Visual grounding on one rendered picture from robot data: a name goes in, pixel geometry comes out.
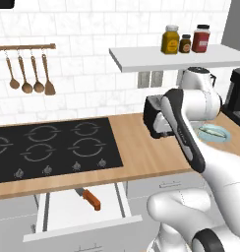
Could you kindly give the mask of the orange handled knife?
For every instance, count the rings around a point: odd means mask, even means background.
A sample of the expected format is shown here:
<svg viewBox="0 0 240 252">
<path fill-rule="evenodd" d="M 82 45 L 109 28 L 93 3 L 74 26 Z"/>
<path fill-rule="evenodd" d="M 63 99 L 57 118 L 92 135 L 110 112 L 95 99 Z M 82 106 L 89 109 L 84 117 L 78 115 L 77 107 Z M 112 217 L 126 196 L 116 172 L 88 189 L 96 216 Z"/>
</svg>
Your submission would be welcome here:
<svg viewBox="0 0 240 252">
<path fill-rule="evenodd" d="M 93 193 L 85 188 L 77 188 L 76 192 L 84 199 L 87 200 L 96 211 L 100 210 L 100 201 L 93 195 Z"/>
</svg>

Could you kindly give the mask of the black hob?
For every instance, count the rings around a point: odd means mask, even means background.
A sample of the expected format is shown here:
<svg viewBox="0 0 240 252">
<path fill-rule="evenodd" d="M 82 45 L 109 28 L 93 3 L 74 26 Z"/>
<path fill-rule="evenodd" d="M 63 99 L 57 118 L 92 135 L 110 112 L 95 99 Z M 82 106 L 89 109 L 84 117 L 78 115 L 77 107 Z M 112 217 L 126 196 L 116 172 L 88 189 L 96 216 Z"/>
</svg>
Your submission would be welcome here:
<svg viewBox="0 0 240 252">
<path fill-rule="evenodd" d="M 99 167 L 101 159 L 105 167 Z M 74 171 L 75 162 L 81 165 Z M 42 171 L 50 166 L 50 174 Z M 0 127 L 0 183 L 123 165 L 106 117 Z M 16 178 L 18 169 L 24 172 Z"/>
</svg>

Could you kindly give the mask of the white kettle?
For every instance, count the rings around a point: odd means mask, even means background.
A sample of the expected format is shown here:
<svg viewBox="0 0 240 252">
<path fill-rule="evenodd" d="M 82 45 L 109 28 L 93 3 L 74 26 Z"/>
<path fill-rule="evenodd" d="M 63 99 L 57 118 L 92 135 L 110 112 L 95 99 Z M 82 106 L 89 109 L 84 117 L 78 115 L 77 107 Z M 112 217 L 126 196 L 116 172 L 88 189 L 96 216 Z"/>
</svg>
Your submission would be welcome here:
<svg viewBox="0 0 240 252">
<path fill-rule="evenodd" d="M 203 67 L 189 67 L 183 71 L 179 88 L 183 90 L 201 90 L 211 92 L 216 76 Z"/>
</svg>

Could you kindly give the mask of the small dark jar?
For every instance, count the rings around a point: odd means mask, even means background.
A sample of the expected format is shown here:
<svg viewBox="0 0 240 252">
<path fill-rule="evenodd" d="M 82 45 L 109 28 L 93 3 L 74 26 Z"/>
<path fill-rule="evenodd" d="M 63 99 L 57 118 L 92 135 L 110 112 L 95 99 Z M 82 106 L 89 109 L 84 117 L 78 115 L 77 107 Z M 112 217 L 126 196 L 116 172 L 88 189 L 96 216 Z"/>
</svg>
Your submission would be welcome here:
<svg viewBox="0 0 240 252">
<path fill-rule="evenodd" d="M 179 51 L 181 53 L 189 53 L 191 49 L 191 36 L 183 34 L 179 44 Z"/>
</svg>

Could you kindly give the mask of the wooden wall rail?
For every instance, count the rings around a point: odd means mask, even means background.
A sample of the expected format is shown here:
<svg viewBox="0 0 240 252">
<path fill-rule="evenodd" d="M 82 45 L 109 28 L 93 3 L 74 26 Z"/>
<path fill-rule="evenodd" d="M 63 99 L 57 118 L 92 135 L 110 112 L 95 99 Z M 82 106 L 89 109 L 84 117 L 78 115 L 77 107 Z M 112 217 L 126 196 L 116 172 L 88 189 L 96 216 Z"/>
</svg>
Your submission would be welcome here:
<svg viewBox="0 0 240 252">
<path fill-rule="evenodd" d="M 50 44 L 34 44 L 34 45 L 0 45 L 1 50 L 24 50 L 24 49 L 56 49 L 55 43 Z"/>
</svg>

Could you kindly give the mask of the black extractor hood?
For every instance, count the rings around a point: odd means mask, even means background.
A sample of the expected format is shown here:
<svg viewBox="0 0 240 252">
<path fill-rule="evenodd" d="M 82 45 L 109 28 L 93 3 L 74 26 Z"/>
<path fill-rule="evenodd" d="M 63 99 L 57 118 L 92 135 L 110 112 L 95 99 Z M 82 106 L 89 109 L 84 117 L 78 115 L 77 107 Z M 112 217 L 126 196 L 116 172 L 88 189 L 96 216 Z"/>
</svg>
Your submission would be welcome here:
<svg viewBox="0 0 240 252">
<path fill-rule="evenodd" d="M 0 9 L 13 9 L 15 0 L 0 0 Z"/>
</svg>

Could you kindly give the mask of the grey wall socket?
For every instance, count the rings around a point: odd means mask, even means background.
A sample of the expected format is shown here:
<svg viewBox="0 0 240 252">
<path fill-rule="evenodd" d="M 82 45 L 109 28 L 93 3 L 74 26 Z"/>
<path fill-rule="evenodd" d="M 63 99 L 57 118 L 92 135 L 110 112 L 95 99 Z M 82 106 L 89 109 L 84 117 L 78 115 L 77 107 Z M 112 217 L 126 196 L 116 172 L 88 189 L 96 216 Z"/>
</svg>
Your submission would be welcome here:
<svg viewBox="0 0 240 252">
<path fill-rule="evenodd" d="M 138 74 L 138 88 L 144 89 L 150 85 L 150 72 L 140 72 Z"/>
<path fill-rule="evenodd" d="M 163 72 L 162 71 L 152 71 L 151 72 L 151 83 L 150 86 L 152 88 L 159 88 L 162 86 L 162 78 Z"/>
</svg>

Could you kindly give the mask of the white wall shelf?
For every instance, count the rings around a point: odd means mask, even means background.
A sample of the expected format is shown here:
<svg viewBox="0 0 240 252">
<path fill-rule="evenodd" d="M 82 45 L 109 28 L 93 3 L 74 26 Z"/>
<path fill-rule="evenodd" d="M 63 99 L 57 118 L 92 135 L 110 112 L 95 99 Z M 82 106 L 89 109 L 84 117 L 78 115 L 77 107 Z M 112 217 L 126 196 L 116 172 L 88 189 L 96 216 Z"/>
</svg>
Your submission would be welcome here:
<svg viewBox="0 0 240 252">
<path fill-rule="evenodd" d="M 164 54 L 157 46 L 110 48 L 109 53 L 122 73 L 240 66 L 240 51 L 211 44 L 205 53 Z"/>
</svg>

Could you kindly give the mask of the small wooden spoon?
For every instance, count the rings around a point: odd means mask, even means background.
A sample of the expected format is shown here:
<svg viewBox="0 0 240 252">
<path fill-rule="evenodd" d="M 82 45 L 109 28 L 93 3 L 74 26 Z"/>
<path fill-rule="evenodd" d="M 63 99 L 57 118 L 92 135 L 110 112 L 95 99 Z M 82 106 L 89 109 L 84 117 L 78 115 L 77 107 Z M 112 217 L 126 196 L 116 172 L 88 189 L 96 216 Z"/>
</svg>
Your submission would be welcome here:
<svg viewBox="0 0 240 252">
<path fill-rule="evenodd" d="M 9 58 L 6 58 L 6 62 L 7 62 L 7 65 L 8 65 L 8 69 L 10 71 L 10 75 L 11 75 L 11 81 L 10 81 L 10 87 L 14 90 L 16 90 L 20 84 L 19 82 L 14 78 L 14 75 L 13 75 L 13 71 L 12 71 L 12 65 L 11 65 L 11 61 Z"/>
</svg>

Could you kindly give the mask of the grey drawer front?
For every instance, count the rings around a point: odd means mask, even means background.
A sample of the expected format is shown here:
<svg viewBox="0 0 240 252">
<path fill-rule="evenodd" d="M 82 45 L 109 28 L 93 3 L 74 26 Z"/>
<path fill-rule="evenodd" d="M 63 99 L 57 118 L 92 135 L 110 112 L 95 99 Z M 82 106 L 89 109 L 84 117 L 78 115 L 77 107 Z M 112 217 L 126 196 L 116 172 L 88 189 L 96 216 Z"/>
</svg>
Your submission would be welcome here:
<svg viewBox="0 0 240 252">
<path fill-rule="evenodd" d="M 159 188 L 163 182 L 180 181 L 180 186 L 170 188 Z M 137 179 L 126 183 L 126 196 L 128 199 L 147 197 L 159 191 L 181 190 L 185 188 L 203 188 L 204 178 L 197 172 L 178 173 L 146 179 Z"/>
</svg>

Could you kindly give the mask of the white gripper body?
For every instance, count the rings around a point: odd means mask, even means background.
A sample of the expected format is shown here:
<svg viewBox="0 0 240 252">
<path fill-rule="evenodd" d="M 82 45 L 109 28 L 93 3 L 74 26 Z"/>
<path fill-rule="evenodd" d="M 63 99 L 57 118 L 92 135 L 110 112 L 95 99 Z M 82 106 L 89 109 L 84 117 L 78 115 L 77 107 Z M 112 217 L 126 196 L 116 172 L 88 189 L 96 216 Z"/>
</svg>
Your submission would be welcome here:
<svg viewBox="0 0 240 252">
<path fill-rule="evenodd" d="M 153 129 L 156 133 L 160 133 L 160 134 L 172 133 L 172 129 L 171 129 L 169 123 L 164 118 L 164 116 L 161 112 L 159 112 L 154 119 Z"/>
</svg>

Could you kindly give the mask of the white open drawer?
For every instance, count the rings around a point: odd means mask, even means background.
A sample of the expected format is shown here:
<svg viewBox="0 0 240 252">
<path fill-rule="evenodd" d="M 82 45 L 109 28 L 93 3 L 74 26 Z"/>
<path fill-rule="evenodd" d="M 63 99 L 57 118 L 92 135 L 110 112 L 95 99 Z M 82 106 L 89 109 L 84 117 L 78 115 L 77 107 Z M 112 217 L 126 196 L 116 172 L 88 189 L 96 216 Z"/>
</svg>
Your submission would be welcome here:
<svg viewBox="0 0 240 252">
<path fill-rule="evenodd" d="M 24 236 L 26 252 L 74 252 L 96 243 L 103 252 L 131 252 L 140 216 L 131 214 L 121 183 L 92 186 L 100 210 L 75 190 L 42 194 L 35 233 Z"/>
</svg>

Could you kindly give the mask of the grey tall cabinet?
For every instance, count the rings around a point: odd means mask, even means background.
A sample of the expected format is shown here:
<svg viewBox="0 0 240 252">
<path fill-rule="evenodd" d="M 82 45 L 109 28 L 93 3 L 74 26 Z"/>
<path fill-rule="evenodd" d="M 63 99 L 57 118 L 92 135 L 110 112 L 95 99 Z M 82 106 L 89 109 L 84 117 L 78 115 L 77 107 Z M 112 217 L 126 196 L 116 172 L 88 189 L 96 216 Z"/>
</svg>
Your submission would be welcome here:
<svg viewBox="0 0 240 252">
<path fill-rule="evenodd" d="M 231 1 L 221 43 L 240 51 L 240 0 Z"/>
</svg>

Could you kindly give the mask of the red jar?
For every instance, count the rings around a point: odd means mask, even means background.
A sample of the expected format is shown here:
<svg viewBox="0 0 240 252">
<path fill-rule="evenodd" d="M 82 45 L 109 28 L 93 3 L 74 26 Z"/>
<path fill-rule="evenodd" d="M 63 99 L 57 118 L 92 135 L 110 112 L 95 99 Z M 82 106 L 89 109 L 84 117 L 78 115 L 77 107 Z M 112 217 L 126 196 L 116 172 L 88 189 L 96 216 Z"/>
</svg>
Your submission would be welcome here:
<svg viewBox="0 0 240 252">
<path fill-rule="evenodd" d="M 196 53 L 205 53 L 208 48 L 209 39 L 210 26 L 197 25 L 197 29 L 194 32 L 192 50 Z"/>
</svg>

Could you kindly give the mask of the wooden spatula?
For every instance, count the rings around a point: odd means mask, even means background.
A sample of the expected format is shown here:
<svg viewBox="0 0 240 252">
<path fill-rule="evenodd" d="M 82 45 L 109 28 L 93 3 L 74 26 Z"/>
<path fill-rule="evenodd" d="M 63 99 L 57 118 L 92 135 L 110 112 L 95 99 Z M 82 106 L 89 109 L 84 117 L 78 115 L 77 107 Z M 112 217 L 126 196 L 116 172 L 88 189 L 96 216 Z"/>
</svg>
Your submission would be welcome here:
<svg viewBox="0 0 240 252">
<path fill-rule="evenodd" d="M 49 76 L 48 76 L 48 68 L 47 68 L 47 58 L 46 58 L 46 55 L 42 54 L 41 58 L 42 58 L 42 63 L 43 63 L 44 72 L 45 72 L 45 76 L 46 76 L 46 84 L 45 84 L 45 90 L 44 90 L 44 92 L 45 92 L 46 95 L 55 95 L 54 86 L 50 82 Z"/>
</svg>

